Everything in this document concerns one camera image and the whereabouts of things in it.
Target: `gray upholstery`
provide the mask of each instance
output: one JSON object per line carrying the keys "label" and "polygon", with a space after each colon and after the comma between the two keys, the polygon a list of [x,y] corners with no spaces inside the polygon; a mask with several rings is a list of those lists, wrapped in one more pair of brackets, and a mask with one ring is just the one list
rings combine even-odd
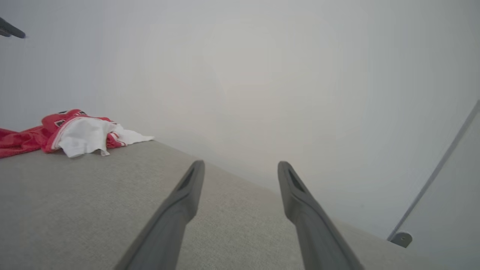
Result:
{"label": "gray upholstery", "polygon": [[[0,269],[111,269],[195,160],[159,142],[0,159]],[[438,269],[336,222],[367,269]],[[206,164],[178,269],[302,269],[280,197]]]}

